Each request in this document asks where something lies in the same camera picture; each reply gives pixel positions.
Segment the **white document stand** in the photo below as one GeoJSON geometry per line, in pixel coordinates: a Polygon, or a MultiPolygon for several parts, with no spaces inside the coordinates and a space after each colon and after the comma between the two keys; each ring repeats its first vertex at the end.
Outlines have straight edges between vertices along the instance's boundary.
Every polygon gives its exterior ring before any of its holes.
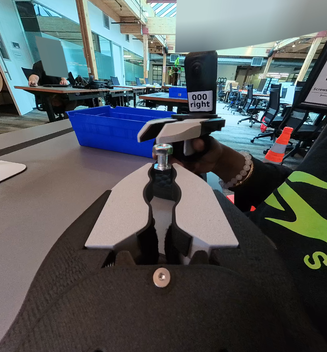
{"type": "Polygon", "coordinates": [[[26,165],[0,160],[0,182],[12,178],[27,169],[26,165]]]}

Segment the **black foam pad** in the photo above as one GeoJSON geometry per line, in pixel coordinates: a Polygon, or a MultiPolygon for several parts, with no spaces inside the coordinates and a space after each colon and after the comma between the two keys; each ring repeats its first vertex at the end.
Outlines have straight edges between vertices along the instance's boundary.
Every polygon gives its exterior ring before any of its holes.
{"type": "Polygon", "coordinates": [[[177,200],[177,190],[173,184],[175,172],[173,169],[168,170],[153,170],[153,196],[165,199],[176,201],[177,200]]]}

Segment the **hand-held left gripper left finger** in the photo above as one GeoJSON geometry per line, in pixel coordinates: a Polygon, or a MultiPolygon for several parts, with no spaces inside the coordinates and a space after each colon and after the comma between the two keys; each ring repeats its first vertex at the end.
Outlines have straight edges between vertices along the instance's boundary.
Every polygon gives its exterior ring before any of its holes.
{"type": "Polygon", "coordinates": [[[152,170],[147,163],[110,190],[85,242],[87,249],[128,251],[138,264],[154,264],[152,170]]]}

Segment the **medium steel hex nut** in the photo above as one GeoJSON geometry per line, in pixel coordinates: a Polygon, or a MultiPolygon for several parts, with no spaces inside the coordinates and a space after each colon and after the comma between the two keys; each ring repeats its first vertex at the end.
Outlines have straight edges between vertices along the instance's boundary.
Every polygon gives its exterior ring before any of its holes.
{"type": "Polygon", "coordinates": [[[152,148],[154,156],[169,156],[173,153],[173,147],[170,144],[155,144],[152,148]]]}

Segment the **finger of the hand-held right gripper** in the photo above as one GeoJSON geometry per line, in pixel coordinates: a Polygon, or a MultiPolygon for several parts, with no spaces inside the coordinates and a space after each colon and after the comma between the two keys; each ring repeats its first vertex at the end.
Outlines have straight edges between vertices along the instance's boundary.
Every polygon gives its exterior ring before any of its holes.
{"type": "Polygon", "coordinates": [[[145,123],[137,135],[138,142],[155,139],[165,124],[176,122],[175,118],[154,119],[145,123]]]}
{"type": "Polygon", "coordinates": [[[183,154],[191,156],[195,153],[191,140],[201,135],[202,121],[176,121],[164,124],[156,136],[158,144],[172,144],[183,141],[183,154]]]}

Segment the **person's right forearm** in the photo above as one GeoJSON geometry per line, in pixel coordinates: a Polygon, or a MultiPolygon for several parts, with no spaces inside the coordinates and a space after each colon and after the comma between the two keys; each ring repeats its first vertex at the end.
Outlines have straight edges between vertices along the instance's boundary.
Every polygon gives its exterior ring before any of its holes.
{"type": "Polygon", "coordinates": [[[234,205],[242,212],[257,208],[293,172],[278,164],[263,163],[251,156],[252,164],[241,180],[230,189],[234,192],[234,205]]]}

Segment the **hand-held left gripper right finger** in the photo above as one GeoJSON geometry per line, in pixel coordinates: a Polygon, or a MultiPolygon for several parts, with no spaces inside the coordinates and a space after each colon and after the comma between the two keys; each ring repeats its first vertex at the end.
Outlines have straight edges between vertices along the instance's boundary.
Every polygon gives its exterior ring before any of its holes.
{"type": "Polygon", "coordinates": [[[236,249],[239,242],[213,189],[199,176],[179,164],[172,164],[175,205],[172,209],[172,245],[179,261],[189,264],[203,251],[236,249]]]}

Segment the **short steel bolt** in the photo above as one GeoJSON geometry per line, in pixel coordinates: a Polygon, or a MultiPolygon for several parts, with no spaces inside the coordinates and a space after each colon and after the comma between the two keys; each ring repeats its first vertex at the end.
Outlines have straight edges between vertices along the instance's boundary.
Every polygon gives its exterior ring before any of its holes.
{"type": "Polygon", "coordinates": [[[168,155],[157,155],[157,162],[154,164],[154,169],[162,172],[170,170],[171,164],[168,162],[168,155]]]}

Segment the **wooden office table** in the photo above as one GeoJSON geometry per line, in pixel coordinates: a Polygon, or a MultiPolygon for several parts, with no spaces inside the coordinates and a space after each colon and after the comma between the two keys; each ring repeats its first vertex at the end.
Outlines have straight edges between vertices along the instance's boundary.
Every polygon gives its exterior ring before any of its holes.
{"type": "Polygon", "coordinates": [[[47,117],[49,122],[56,122],[63,120],[62,117],[56,117],[53,107],[51,105],[50,97],[55,94],[66,94],[70,101],[76,100],[90,100],[92,103],[91,107],[100,106],[100,99],[102,98],[104,101],[107,96],[111,98],[120,98],[124,96],[126,93],[132,93],[133,87],[127,88],[99,88],[99,89],[80,89],[80,88],[72,88],[72,87],[30,87],[30,86],[14,86],[16,89],[24,90],[29,93],[39,95],[41,97],[42,105],[47,112],[47,117]]]}
{"type": "Polygon", "coordinates": [[[188,113],[188,99],[185,98],[172,98],[169,93],[157,92],[152,94],[145,94],[138,97],[144,100],[145,107],[156,108],[158,106],[166,107],[166,111],[173,112],[177,108],[177,114],[188,113]]]}

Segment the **person's right hand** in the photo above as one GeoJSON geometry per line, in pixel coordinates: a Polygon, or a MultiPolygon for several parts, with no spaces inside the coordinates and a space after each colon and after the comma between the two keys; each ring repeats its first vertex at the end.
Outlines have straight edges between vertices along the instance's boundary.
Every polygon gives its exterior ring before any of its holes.
{"type": "Polygon", "coordinates": [[[206,153],[193,162],[179,161],[172,155],[168,156],[168,161],[177,163],[197,175],[213,172],[223,154],[224,146],[210,135],[192,139],[191,145],[194,154],[200,154],[203,151],[206,151],[206,153]]]}

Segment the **black framed instruction sign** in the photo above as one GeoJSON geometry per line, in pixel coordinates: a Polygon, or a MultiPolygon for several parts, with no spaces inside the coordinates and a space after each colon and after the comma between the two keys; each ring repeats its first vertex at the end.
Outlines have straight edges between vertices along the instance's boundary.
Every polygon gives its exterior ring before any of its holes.
{"type": "Polygon", "coordinates": [[[327,41],[299,96],[299,107],[313,112],[327,112],[327,41]]]}

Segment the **green potted plant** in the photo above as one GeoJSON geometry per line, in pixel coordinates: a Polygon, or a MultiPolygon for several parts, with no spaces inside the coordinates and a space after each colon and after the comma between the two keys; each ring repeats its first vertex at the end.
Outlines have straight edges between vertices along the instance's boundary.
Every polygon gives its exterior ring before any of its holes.
{"type": "Polygon", "coordinates": [[[173,77],[173,75],[181,74],[183,71],[184,71],[184,60],[180,60],[180,57],[178,56],[175,59],[173,66],[167,69],[167,74],[169,77],[173,77]]]}

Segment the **person's black printed shirt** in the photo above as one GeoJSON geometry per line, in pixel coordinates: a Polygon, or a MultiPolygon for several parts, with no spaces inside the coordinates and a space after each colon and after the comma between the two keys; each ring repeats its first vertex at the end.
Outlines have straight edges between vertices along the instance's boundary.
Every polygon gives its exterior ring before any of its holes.
{"type": "Polygon", "coordinates": [[[327,342],[327,125],[296,170],[249,218],[275,244],[327,342]]]}

